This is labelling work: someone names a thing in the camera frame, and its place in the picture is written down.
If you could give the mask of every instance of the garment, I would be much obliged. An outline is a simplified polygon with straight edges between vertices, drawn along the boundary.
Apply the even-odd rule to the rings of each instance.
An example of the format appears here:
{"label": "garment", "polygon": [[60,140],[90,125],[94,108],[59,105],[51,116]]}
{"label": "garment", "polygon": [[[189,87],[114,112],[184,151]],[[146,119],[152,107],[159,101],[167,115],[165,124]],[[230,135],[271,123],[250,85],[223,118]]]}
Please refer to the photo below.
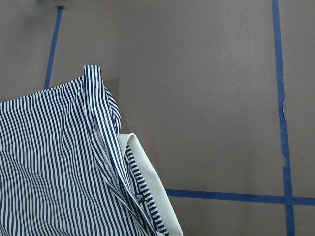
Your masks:
{"label": "garment", "polygon": [[0,103],[0,235],[182,235],[139,140],[120,127],[97,65]]}

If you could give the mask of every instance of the blue tape line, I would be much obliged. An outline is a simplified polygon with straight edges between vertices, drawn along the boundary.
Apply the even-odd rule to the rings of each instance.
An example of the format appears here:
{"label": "blue tape line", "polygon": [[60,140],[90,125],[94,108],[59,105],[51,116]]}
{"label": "blue tape line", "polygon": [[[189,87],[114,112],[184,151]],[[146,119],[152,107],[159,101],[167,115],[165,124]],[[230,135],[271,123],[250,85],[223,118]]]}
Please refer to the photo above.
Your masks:
{"label": "blue tape line", "polygon": [[61,11],[63,9],[63,6],[58,5],[57,9],[58,9],[57,18],[56,18],[56,24],[55,24],[55,29],[54,29],[53,40],[52,40],[51,47],[50,47],[50,54],[49,54],[49,60],[48,60],[44,89],[49,88],[50,76],[51,76],[51,71],[53,68],[54,55],[55,55],[55,49],[56,49],[56,44],[57,44],[57,36],[58,36],[60,20],[61,20]]}
{"label": "blue tape line", "polygon": [[[256,202],[256,203],[276,203],[285,204],[285,197],[273,195],[256,195],[242,193],[220,193],[220,192],[203,192],[189,190],[174,190],[166,189],[166,193],[170,197],[183,198],[201,198],[201,199],[216,199],[228,201]],[[315,198],[294,198],[295,205],[315,206]]]}
{"label": "blue tape line", "polygon": [[293,193],[290,167],[289,142],[287,135],[287,123],[284,115],[284,70],[282,62],[282,47],[281,47],[281,30],[279,17],[278,0],[272,0],[272,15],[274,23],[274,41],[275,41],[275,55],[276,55],[276,69],[277,69],[277,87],[278,87],[278,107],[280,120],[280,135],[281,135],[281,150],[286,160],[283,167],[284,180],[284,198],[286,209],[286,229],[288,236],[294,236],[294,210],[293,210]]}

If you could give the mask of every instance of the zipper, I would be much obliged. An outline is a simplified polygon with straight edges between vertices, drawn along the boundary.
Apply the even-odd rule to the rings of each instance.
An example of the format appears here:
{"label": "zipper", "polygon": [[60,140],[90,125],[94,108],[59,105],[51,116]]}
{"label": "zipper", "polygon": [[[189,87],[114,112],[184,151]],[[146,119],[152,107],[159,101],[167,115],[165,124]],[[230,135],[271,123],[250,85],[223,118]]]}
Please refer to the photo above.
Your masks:
{"label": "zipper", "polygon": [[116,176],[115,176],[115,174],[114,174],[114,172],[113,172],[112,166],[114,166],[114,165],[113,165],[113,163],[111,163],[111,161],[110,161],[108,149],[107,149],[107,147],[106,147],[106,145],[105,145],[105,143],[104,143],[104,141],[103,141],[103,139],[102,139],[102,137],[101,137],[101,135],[100,135],[100,130],[99,130],[98,124],[96,123],[95,120],[94,120],[94,128],[95,128],[95,131],[96,131],[96,135],[97,135],[98,141],[100,142],[100,144],[101,144],[101,146],[102,146],[103,153],[105,153],[104,161],[105,161],[105,164],[106,164],[106,166],[107,166],[107,170],[110,172],[110,174],[111,174],[111,176],[112,176],[112,179],[113,179],[114,184],[115,184],[115,186],[116,186],[116,188],[117,188],[117,191],[119,191],[119,193],[123,196],[123,194],[122,194],[122,192],[121,192],[121,190],[120,190],[120,187],[119,187],[119,185],[118,185],[118,181],[117,181],[117,179],[116,179]]}

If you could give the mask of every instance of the striped trim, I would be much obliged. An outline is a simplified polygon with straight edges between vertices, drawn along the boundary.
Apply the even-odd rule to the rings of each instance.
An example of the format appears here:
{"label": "striped trim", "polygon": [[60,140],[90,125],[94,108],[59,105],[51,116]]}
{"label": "striped trim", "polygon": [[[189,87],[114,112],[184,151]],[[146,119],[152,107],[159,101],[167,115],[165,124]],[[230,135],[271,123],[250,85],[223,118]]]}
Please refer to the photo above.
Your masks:
{"label": "striped trim", "polygon": [[155,230],[159,231],[164,235],[169,235],[162,219],[158,213],[158,209],[149,191],[149,188],[137,166],[136,160],[132,153],[131,147],[127,145],[125,152],[125,160],[128,162],[128,167],[130,168],[130,181],[133,182],[133,188],[135,193],[142,193],[145,198],[145,203],[142,204],[143,210],[147,215],[150,215],[150,221],[154,225]]}
{"label": "striped trim", "polygon": [[133,196],[141,174],[130,175],[120,128],[97,65],[85,65],[83,76],[62,85],[0,103],[0,234],[162,232],[153,205],[143,208]]}

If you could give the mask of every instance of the folded edge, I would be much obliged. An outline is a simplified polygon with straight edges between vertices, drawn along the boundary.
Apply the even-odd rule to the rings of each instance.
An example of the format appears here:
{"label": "folded edge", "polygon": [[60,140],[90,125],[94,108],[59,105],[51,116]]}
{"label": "folded edge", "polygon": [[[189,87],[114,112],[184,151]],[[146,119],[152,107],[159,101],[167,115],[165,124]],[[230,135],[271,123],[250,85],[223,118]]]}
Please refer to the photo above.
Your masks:
{"label": "folded edge", "polygon": [[134,133],[117,135],[122,153],[129,144],[137,166],[149,188],[159,215],[170,236],[183,236],[183,231],[175,215],[171,202],[154,167],[142,148],[139,139]]}

